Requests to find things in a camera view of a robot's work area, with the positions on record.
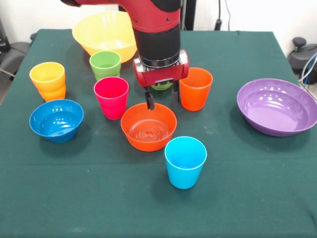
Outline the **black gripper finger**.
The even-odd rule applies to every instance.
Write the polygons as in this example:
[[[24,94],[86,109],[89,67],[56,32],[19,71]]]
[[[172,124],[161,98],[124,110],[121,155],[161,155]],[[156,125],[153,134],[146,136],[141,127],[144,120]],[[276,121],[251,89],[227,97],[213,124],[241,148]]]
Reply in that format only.
[[[150,93],[148,87],[145,87],[144,90],[145,90],[145,97],[146,97],[147,108],[148,108],[149,110],[154,110],[154,109],[155,109],[155,103],[154,103],[153,96],[152,96],[152,94]]]
[[[172,97],[173,97],[174,102],[181,102],[180,101],[180,91],[179,91],[179,80],[173,81]]]

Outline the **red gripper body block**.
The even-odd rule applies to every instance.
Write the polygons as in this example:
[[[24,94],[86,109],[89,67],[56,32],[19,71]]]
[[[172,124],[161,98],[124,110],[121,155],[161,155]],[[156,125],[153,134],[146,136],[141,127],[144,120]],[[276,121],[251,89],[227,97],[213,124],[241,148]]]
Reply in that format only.
[[[149,68],[141,63],[140,58],[133,59],[133,69],[138,83],[142,87],[150,87],[158,83],[176,81],[186,78],[190,63],[187,52],[180,51],[180,58],[174,65],[161,68]]]

